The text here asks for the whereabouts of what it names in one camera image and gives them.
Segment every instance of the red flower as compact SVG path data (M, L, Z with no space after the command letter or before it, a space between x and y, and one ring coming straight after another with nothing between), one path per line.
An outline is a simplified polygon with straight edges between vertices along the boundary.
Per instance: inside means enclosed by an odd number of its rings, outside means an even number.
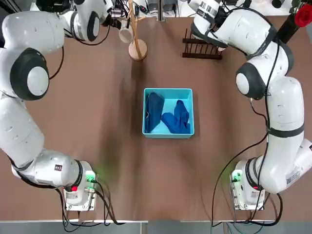
M294 16L294 22L299 27L305 27L312 22L312 5L304 4Z

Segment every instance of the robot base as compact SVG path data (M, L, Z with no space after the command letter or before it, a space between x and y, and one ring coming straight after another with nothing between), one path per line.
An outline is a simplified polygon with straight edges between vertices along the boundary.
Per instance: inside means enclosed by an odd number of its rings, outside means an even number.
M96 193L90 193L88 196L88 200L82 205L71 205L66 203L67 211L94 211L96 208Z
M243 176L242 170L234 170L230 174L230 191L233 207L235 210L243 210L243 211L255 210L256 202L259 196L259 191L253 189L249 185L244 184L242 176ZM264 194L265 191L262 190L257 209L263 206Z
M93 211L96 206L95 189L97 184L93 181L98 180L96 175L86 161L80 161L83 167L82 180L76 191L68 192L64 190L66 210L68 211Z

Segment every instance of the blue box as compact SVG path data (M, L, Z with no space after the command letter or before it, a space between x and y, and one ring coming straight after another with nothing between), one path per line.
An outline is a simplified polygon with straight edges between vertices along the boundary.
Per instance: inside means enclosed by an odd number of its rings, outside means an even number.
M190 134L173 134L169 131L167 126L160 121L160 124L153 129L153 133L145 133L145 102L150 93L157 93L164 99L164 107L162 113L174 113L176 101L182 100L185 108L190 114L188 123L190 124ZM143 127L142 132L147 138L190 138L194 134L194 114L193 114L193 92L191 89L144 89L144 102L143 102Z

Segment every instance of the blue cloth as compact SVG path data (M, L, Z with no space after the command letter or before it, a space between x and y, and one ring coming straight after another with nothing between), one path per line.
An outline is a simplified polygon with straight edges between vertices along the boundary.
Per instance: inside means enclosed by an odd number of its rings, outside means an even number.
M169 131L173 134L190 134L190 124L187 123L190 114L186 110L183 101L178 100L176 102L174 114L164 113L161 116L161 120L166 124Z
M156 93L150 93L145 107L145 133L150 133L161 119L165 99Z

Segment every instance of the brown table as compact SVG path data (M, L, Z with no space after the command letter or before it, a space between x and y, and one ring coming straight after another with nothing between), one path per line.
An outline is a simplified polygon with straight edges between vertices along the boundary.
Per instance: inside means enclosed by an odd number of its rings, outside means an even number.
M277 28L284 17L270 18ZM148 45L143 62L133 62L128 46L112 29L100 46L65 42L64 65L40 101L28 110L45 135L45 147L89 161L108 181L117 219L208 220L200 199L211 215L213 187L225 163L239 151L259 141L265 124L255 115L235 84L235 72L244 56L230 48L223 60L182 58L181 42L192 19L155 19L138 24L139 36ZM290 72L303 86L306 138L312 139L312 46L305 29L289 42L295 65ZM54 73L61 52L47 56ZM146 87L191 88L194 93L195 135L187 140L146 139L142 135L142 97ZM255 104L264 112L264 102ZM259 156L264 145L242 157ZM0 157L0 220L60 220L58 194L32 188L11 173L9 160ZM215 220L233 220L226 171L218 187ZM311 220L312 173L308 172L287 191L283 220ZM83 214L103 219L102 203ZM247 212L238 212L245 219ZM257 219L273 220L268 203Z

